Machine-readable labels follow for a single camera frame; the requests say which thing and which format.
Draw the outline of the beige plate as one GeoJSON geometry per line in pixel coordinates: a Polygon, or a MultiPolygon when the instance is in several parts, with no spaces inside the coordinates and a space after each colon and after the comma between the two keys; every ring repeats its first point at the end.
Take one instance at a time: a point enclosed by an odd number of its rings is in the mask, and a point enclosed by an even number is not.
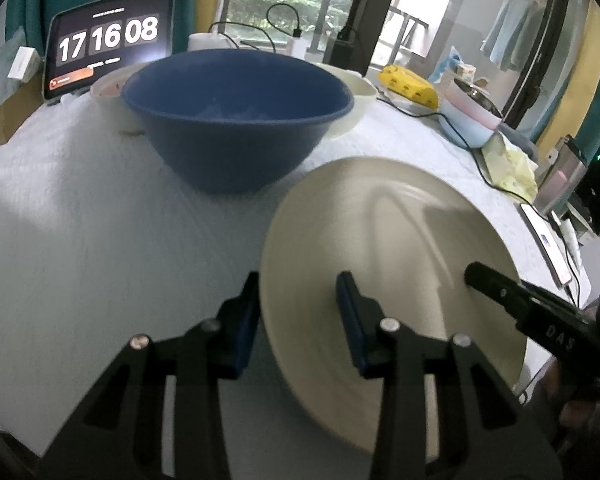
{"type": "Polygon", "coordinates": [[[374,448],[382,383],[362,378],[352,363],[336,300],[346,271],[414,332],[468,335],[515,385],[527,339],[502,307],[467,287],[473,262],[517,274],[488,219],[433,174],[364,157],[311,171],[278,206],[260,270],[268,341],[302,408],[350,445],[374,448]]]}

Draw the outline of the large dark blue bowl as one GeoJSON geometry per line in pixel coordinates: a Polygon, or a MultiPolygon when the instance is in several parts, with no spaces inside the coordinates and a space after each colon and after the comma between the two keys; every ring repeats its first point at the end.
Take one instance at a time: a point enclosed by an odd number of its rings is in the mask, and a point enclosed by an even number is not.
{"type": "Polygon", "coordinates": [[[354,104],[321,67],[235,49],[150,63],[122,99],[166,166],[209,194],[253,192],[290,174],[354,104]]]}

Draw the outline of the pink strawberry bowl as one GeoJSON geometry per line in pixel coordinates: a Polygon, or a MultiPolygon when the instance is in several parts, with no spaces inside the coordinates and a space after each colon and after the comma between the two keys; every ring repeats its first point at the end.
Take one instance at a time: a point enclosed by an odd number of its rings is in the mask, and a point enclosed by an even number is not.
{"type": "Polygon", "coordinates": [[[91,86],[90,96],[100,116],[105,124],[117,133],[127,136],[144,133],[137,116],[122,99],[122,89],[133,74],[147,65],[148,62],[145,62],[118,68],[102,76],[91,86]]]}

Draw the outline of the smartphone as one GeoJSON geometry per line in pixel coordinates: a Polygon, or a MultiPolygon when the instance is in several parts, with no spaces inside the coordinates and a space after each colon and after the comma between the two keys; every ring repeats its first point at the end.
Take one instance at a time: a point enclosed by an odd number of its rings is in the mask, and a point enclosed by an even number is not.
{"type": "Polygon", "coordinates": [[[519,210],[550,267],[556,285],[567,286],[572,281],[572,274],[550,224],[544,221],[528,204],[520,204],[519,210]]]}

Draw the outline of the white cream tube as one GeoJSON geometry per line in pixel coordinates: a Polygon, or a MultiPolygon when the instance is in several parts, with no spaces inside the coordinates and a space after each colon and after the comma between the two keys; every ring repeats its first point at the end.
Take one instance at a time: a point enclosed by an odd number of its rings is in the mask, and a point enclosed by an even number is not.
{"type": "Polygon", "coordinates": [[[576,268],[580,270],[582,268],[582,257],[580,252],[580,245],[577,238],[576,230],[570,219],[565,218],[560,222],[559,226],[562,238],[565,241],[566,247],[572,261],[576,264],[576,268]]]}

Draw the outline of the stainless steel tumbler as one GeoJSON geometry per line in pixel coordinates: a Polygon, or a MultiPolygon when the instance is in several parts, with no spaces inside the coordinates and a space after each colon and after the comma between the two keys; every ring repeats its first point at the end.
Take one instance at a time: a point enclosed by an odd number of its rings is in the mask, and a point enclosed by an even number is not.
{"type": "Polygon", "coordinates": [[[583,152],[572,136],[564,136],[551,148],[539,166],[538,194],[533,206],[542,216],[562,204],[574,191],[588,170],[583,152]]]}

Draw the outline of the white tablecloth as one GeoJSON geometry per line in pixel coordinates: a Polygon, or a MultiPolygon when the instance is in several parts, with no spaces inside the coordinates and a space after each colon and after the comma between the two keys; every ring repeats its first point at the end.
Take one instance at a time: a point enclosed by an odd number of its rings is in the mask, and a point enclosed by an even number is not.
{"type": "Polygon", "coordinates": [[[45,454],[131,337],[163,340],[214,315],[259,267],[286,193],[353,156],[408,162],[445,180],[498,230],[522,278],[554,287],[516,206],[431,120],[377,102],[283,180],[211,196],[79,96],[39,108],[0,147],[0,428],[45,454]]]}

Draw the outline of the light blue stacked bowl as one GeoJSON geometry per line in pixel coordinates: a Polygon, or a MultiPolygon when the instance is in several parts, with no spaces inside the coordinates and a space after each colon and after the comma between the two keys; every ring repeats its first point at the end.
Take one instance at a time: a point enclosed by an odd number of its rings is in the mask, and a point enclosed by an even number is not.
{"type": "Polygon", "coordinates": [[[445,136],[459,148],[478,150],[494,133],[493,129],[481,125],[449,101],[444,101],[440,105],[438,122],[445,136]]]}

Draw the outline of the stainless steel bowl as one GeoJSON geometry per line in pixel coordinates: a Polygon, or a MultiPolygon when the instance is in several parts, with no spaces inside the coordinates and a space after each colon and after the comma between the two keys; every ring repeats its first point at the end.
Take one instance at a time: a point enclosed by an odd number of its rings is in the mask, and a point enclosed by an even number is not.
{"type": "Polygon", "coordinates": [[[454,79],[454,84],[457,86],[457,88],[462,90],[466,96],[468,96],[468,98],[474,100],[489,113],[498,118],[503,118],[501,111],[495,106],[495,104],[477,88],[471,84],[468,84],[466,81],[457,78],[454,79]]]}

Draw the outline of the yellow wipes pack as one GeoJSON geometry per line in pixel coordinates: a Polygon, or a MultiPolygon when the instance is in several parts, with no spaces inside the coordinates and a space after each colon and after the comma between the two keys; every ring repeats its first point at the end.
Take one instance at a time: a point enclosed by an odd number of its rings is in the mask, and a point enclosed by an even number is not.
{"type": "Polygon", "coordinates": [[[390,64],[380,71],[378,78],[381,84],[399,96],[430,110],[438,109],[439,99],[434,86],[411,70],[390,64]]]}

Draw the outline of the black power adapter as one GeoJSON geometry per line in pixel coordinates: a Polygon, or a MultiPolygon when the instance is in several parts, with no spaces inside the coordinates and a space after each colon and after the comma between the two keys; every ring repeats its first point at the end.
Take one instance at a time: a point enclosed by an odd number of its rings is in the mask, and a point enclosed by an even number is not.
{"type": "Polygon", "coordinates": [[[354,43],[352,41],[330,37],[327,40],[323,62],[330,66],[350,70],[353,55],[354,43]]]}

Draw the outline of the white charger plug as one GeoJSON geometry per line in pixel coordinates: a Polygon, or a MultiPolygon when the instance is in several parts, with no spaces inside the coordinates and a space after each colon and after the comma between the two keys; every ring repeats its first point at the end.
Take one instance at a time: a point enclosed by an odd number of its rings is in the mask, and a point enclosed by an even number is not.
{"type": "Polygon", "coordinates": [[[291,36],[287,40],[285,53],[291,58],[298,58],[304,60],[306,58],[306,50],[308,50],[309,43],[302,37],[291,36]]]}

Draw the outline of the small white box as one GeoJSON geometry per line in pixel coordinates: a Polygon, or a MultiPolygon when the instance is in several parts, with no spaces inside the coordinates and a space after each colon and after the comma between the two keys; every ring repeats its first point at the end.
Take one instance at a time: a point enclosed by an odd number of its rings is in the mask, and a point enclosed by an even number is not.
{"type": "Polygon", "coordinates": [[[26,84],[40,70],[42,60],[38,50],[32,47],[20,47],[16,53],[7,78],[26,84]]]}

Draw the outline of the tablet showing clock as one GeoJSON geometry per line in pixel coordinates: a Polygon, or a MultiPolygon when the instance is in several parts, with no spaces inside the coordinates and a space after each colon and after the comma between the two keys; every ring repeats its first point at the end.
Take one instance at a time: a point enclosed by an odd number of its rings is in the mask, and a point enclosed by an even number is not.
{"type": "Polygon", "coordinates": [[[46,40],[43,100],[170,55],[173,8],[174,0],[96,0],[56,14],[46,40]]]}

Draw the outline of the white lamp base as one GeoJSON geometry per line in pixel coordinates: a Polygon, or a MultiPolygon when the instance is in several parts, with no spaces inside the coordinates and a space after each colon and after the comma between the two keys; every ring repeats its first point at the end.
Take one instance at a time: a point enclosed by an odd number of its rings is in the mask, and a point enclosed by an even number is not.
{"type": "Polygon", "coordinates": [[[238,48],[238,43],[222,32],[195,32],[187,41],[188,52],[238,48]]]}

